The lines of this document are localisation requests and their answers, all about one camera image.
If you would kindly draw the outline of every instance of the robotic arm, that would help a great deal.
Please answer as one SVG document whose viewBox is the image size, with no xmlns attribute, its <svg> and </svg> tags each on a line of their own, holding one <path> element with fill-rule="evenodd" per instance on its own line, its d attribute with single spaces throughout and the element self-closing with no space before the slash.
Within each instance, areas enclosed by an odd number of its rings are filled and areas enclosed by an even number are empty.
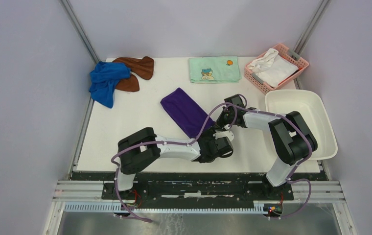
<svg viewBox="0 0 372 235">
<path fill-rule="evenodd" d="M 225 102 L 244 107 L 238 95 L 225 99 Z M 235 117 L 232 106 L 224 108 L 216 124 L 202 133 L 198 141 L 194 139 L 178 140 L 162 137 L 154 133 L 153 128 L 146 127 L 118 142 L 118 151 L 142 142 L 156 141 L 163 144 L 150 144 L 132 149 L 120 156 L 121 167 L 118 173 L 118 190 L 129 190 L 133 187 L 136 173 L 161 158 L 181 158 L 188 161 L 210 163 L 216 158 L 227 158 L 233 154 L 233 133 L 229 131 L 229 123 Z M 313 151 L 317 149 L 317 141 L 298 112 L 290 112 L 286 116 L 301 130 L 309 141 Z M 269 189 L 279 187 L 286 182 L 286 177 L 297 163 L 305 158 L 308 146 L 299 134 L 292 135 L 295 129 L 282 118 L 266 114 L 258 114 L 237 109 L 234 125 L 243 128 L 254 128 L 271 133 L 278 155 L 271 170 L 267 172 L 263 183 Z"/>
</svg>

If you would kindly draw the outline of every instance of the gray floor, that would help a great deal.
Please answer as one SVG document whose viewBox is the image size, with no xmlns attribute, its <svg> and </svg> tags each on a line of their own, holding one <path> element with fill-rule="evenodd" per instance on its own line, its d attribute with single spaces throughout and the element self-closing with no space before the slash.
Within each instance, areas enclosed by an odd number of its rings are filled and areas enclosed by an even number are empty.
<svg viewBox="0 0 372 235">
<path fill-rule="evenodd" d="M 299 205 L 285 204 L 284 214 Z M 308 204 L 299 214 L 268 221 L 257 214 L 144 214 L 153 223 L 107 213 L 65 212 L 60 235 L 339 235 L 331 204 Z"/>
</svg>

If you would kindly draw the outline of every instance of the towel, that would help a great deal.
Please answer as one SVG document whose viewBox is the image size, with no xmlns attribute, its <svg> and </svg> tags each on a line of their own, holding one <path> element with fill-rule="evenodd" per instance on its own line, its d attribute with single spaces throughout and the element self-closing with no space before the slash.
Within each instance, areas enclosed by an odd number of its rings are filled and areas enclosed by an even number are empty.
<svg viewBox="0 0 372 235">
<path fill-rule="evenodd" d="M 167 114 L 169 114 L 189 138 L 195 138 L 199 134 L 208 116 L 208 114 L 180 88 L 164 97 L 160 101 L 160 104 L 162 104 Z M 209 118 L 204 130 L 208 130 L 214 124 L 215 122 Z"/>
<path fill-rule="evenodd" d="M 154 60 L 148 56 L 144 56 L 142 59 L 119 57 L 113 60 L 113 62 L 124 63 L 132 72 L 135 72 L 142 79 L 150 80 L 153 76 Z M 140 90 L 139 81 L 136 76 L 132 74 L 130 78 L 121 80 L 116 85 L 116 89 L 125 92 L 138 92 Z"/>
<path fill-rule="evenodd" d="M 241 79 L 236 56 L 190 58 L 189 73 L 192 83 L 236 83 Z"/>
<path fill-rule="evenodd" d="M 248 69 L 275 88 L 299 68 L 278 55 L 276 49 L 270 48 L 263 57 L 253 60 Z"/>
<path fill-rule="evenodd" d="M 114 90 L 118 82 L 130 77 L 130 69 L 124 63 L 98 62 L 90 72 L 90 93 L 93 100 L 112 108 Z"/>
</svg>

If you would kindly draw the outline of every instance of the white table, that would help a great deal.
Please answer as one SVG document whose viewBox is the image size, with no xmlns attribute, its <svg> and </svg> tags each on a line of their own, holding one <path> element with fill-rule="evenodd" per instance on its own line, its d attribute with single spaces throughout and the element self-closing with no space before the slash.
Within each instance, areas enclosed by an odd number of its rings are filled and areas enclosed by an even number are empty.
<svg viewBox="0 0 372 235">
<path fill-rule="evenodd" d="M 248 107 L 265 110 L 264 94 L 243 76 L 243 68 L 254 57 L 239 57 L 242 79 L 230 84 L 193 84 L 189 81 L 188 58 L 154 58 L 154 75 L 149 80 L 139 78 L 140 91 L 135 93 L 115 90 L 114 106 L 109 109 L 95 102 L 91 119 L 79 157 L 77 171 L 115 171 L 110 162 L 117 153 L 117 143 L 122 138 L 144 128 L 170 138 L 188 139 L 162 108 L 160 101 L 176 88 L 182 88 L 207 113 L 224 102 L 224 98 L 242 94 Z M 285 89 L 295 89 L 294 83 Z M 212 116 L 217 119 L 218 109 Z M 232 128 L 234 153 L 229 158 L 218 158 L 209 164 L 187 162 L 181 159 L 159 159 L 145 169 L 147 172 L 222 172 L 262 173 L 270 170 L 277 155 L 267 148 L 270 135 L 260 130 Z M 306 161 L 297 172 L 320 172 L 317 161 Z"/>
</svg>

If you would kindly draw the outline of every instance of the cartoon print on towel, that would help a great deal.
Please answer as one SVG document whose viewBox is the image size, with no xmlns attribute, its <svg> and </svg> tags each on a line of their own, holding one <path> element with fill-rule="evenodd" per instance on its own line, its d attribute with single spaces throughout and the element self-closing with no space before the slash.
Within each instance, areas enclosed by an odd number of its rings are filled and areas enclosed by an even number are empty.
<svg viewBox="0 0 372 235">
<path fill-rule="evenodd" d="M 212 77 L 212 69 L 207 68 L 202 70 L 202 80 L 215 80 L 214 77 Z"/>
</svg>

